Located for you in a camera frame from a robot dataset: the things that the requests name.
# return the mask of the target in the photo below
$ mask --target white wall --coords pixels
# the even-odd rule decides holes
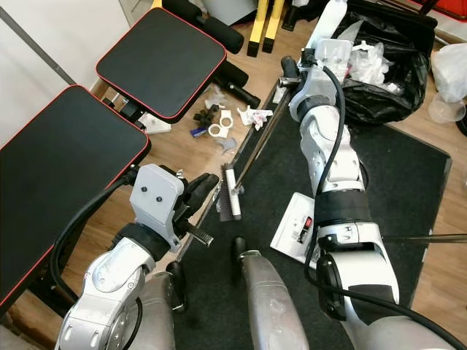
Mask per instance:
[[[87,88],[97,79],[97,60],[128,30],[118,0],[0,0],[0,6]],[[66,86],[0,20],[0,147]]]

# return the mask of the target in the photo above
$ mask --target brush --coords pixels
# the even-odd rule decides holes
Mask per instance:
[[[223,164],[220,171],[223,179],[219,192],[220,221],[240,220],[242,212],[239,195],[233,191],[236,184],[234,166],[230,163]]]

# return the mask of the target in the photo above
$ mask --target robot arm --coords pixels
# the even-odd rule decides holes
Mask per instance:
[[[65,316],[55,349],[126,348],[128,314],[135,303],[141,305],[139,296],[156,261],[169,250],[178,251],[187,232],[211,243],[212,238],[193,227],[188,217],[217,181],[217,176],[204,174],[188,184],[153,164],[139,169],[130,197],[135,223],[126,225],[116,246],[89,266],[82,295]]]
[[[330,52],[320,45],[333,45],[332,39],[318,42],[316,51]],[[333,105],[334,92],[321,85],[311,49],[303,49],[301,61],[283,85],[298,86],[290,101],[292,118],[300,122],[301,151],[309,164],[314,194],[314,234],[320,250],[317,280],[330,286],[359,292],[398,303],[399,291],[394,270],[378,225],[368,210],[360,162],[350,146],[344,126],[341,143],[323,185],[318,188],[337,137],[339,110]],[[437,334],[394,312],[374,304],[320,290],[320,306],[339,320],[356,349],[453,349]]]

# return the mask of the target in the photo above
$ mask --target black handle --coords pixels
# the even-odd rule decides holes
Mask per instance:
[[[298,68],[295,60],[290,56],[282,57],[280,60],[282,70],[284,71],[284,77],[286,78],[298,78]]]
[[[188,184],[184,202],[189,206],[186,213],[189,217],[201,208],[207,196],[218,182],[219,177],[217,175],[204,173]]]
[[[232,82],[229,82],[223,86],[229,93],[234,95],[235,97],[239,98],[246,104],[248,104],[251,108],[256,109],[260,105],[261,100],[246,91],[245,89],[242,89],[241,87],[238,87]]]

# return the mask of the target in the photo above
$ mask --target plastic bag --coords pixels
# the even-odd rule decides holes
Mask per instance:
[[[366,84],[382,85],[385,73],[389,71],[389,61],[383,53],[384,47],[381,42],[372,46],[362,40],[360,45],[352,48],[350,54],[350,77]]]
[[[347,14],[334,36],[362,20],[355,42],[365,40],[373,46],[381,42],[384,57],[392,64],[385,73],[383,87],[344,80],[347,121],[382,124],[407,118],[425,98],[436,21],[367,1],[348,4]],[[390,83],[400,90],[387,91]]]
[[[434,52],[431,69],[436,89],[449,103],[467,96],[467,44],[452,44]]]

